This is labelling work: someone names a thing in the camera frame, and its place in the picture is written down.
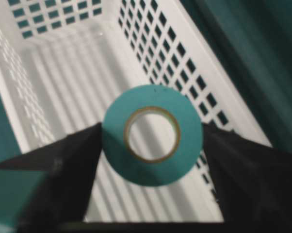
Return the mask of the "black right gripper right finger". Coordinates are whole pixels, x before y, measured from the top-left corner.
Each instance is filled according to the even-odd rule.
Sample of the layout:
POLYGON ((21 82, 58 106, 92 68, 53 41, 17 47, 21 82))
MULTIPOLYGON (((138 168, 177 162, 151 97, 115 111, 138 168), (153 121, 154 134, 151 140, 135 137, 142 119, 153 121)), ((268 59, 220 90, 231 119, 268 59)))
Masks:
POLYGON ((224 221, 292 233, 292 153, 203 124, 203 150, 224 221))

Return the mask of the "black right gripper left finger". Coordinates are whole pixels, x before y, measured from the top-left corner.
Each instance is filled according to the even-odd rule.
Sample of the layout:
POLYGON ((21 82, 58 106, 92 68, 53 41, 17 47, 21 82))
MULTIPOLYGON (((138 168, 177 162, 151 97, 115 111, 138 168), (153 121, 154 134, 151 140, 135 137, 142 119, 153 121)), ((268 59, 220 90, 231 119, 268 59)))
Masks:
POLYGON ((87 211, 102 124, 0 162, 0 233, 56 233, 87 211))

